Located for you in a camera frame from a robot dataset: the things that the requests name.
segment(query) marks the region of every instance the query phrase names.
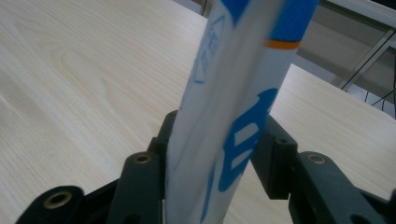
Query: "white tube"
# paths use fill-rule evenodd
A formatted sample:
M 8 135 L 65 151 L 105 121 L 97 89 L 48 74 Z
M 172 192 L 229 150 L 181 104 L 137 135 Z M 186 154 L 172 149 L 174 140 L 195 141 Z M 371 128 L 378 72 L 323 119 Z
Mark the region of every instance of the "white tube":
M 167 224 L 222 223 L 316 2 L 217 1 L 168 145 Z

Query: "wooden table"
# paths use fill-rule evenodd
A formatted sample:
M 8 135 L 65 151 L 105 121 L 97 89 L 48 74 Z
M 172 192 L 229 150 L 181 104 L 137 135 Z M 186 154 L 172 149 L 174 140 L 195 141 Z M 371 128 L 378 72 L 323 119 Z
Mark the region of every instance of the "wooden table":
M 206 20 L 170 0 L 0 1 L 0 223 L 118 178 L 178 108 Z M 292 66 L 272 115 L 358 187 L 396 187 L 396 122 Z M 290 223 L 249 166 L 225 223 Z

